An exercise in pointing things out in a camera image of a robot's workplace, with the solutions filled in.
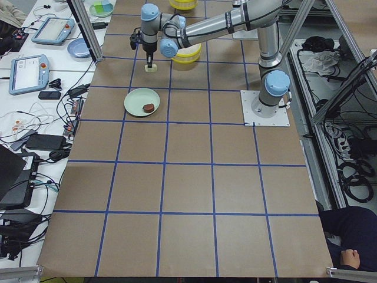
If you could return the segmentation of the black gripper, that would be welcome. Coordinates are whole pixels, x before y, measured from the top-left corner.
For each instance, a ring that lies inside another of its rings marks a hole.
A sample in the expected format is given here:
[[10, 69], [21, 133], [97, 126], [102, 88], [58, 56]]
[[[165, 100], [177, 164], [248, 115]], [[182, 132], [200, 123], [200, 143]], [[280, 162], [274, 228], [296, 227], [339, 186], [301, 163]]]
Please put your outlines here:
[[153, 66], [154, 52], [157, 51], [157, 34], [154, 35], [142, 35], [143, 39], [143, 50], [147, 53], [147, 67]]

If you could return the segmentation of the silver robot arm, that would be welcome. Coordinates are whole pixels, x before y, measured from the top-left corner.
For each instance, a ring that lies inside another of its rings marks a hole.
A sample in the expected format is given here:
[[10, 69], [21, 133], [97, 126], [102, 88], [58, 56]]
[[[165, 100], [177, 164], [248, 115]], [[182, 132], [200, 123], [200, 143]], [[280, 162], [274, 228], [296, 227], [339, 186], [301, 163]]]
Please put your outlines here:
[[130, 46], [140, 44], [146, 53], [147, 69], [153, 71], [154, 53], [173, 58], [178, 51], [215, 38], [244, 30], [257, 30], [261, 71], [277, 68], [283, 59], [278, 17], [286, 1], [245, 1], [215, 17], [186, 24], [185, 17], [160, 11], [157, 5], [141, 7], [141, 26], [130, 36]]

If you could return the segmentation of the seated person's hand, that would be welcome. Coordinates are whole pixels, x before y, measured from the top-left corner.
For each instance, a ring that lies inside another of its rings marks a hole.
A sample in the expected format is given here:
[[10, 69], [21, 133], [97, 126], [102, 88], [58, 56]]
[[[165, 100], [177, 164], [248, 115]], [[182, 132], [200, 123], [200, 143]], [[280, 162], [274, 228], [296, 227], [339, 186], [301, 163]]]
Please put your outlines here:
[[347, 249], [347, 250], [341, 251], [340, 264], [350, 266], [354, 269], [358, 269], [361, 264], [358, 251], [354, 249]]

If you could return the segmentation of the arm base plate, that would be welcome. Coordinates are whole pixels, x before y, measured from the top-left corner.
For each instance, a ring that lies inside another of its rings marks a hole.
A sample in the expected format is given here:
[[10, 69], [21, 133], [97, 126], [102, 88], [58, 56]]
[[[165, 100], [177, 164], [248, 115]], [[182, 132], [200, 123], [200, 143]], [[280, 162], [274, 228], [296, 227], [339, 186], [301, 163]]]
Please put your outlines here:
[[251, 31], [240, 30], [232, 34], [234, 40], [258, 41], [257, 29]]
[[266, 106], [259, 100], [260, 91], [240, 92], [245, 126], [289, 127], [287, 110], [289, 106], [281, 98], [276, 106]]

